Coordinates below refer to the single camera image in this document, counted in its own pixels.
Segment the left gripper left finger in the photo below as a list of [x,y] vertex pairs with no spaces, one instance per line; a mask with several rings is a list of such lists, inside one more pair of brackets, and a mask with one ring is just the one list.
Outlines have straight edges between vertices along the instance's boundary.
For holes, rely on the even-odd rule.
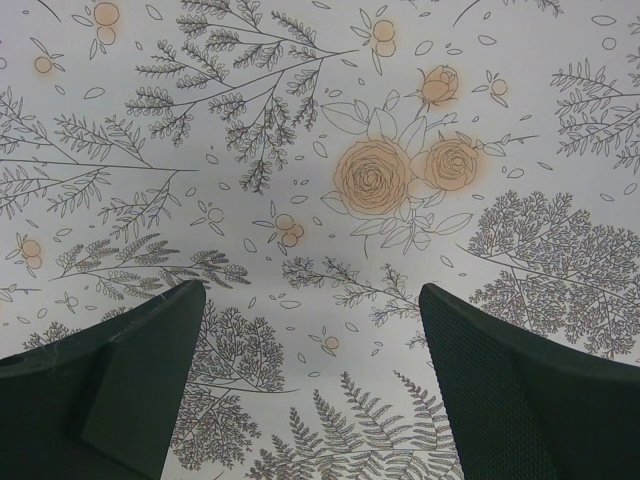
[[205,303],[203,284],[185,281],[2,359],[2,478],[160,478]]

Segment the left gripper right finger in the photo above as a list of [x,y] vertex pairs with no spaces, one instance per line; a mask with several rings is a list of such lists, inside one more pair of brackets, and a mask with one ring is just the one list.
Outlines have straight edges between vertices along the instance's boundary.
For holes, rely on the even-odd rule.
[[638,478],[638,367],[535,335],[434,284],[419,306],[465,478]]

